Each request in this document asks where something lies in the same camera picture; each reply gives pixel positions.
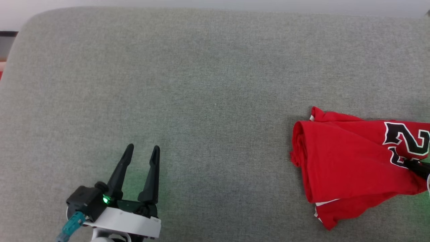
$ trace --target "couch cushion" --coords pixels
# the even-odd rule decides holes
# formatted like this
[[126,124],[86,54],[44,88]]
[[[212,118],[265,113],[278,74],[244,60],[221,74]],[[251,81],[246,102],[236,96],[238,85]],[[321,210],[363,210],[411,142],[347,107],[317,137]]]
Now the couch cushion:
[[[0,82],[0,239],[54,240],[66,198],[107,182],[134,143],[125,199],[137,199],[161,148],[160,241],[425,241],[428,194],[326,231],[289,152],[313,105],[430,122],[428,29],[425,19],[192,9],[37,15]],[[90,238],[84,228],[71,241]]]

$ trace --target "red shirt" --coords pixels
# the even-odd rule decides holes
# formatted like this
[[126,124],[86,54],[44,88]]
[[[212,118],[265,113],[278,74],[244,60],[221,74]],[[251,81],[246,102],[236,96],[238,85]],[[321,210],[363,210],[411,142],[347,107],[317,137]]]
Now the red shirt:
[[313,107],[310,121],[294,125],[291,159],[315,216],[330,230],[397,194],[425,191],[426,181],[402,165],[428,156],[429,130],[427,123],[365,121]]

